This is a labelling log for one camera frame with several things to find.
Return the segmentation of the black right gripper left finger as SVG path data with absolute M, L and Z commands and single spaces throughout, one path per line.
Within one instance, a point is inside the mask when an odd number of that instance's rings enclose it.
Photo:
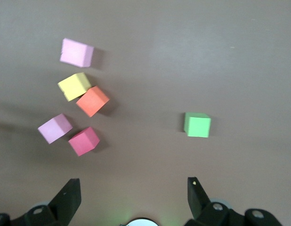
M 80 204 L 80 180 L 73 178 L 46 205 L 35 206 L 15 219 L 0 213 L 0 226 L 67 226 Z

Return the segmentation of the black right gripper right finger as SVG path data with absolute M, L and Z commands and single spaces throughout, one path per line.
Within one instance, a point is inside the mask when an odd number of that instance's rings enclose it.
M 196 177 L 187 179 L 187 199 L 193 218 L 188 226 L 280 226 L 279 220 L 262 209 L 248 209 L 244 215 L 220 202 L 210 201 Z

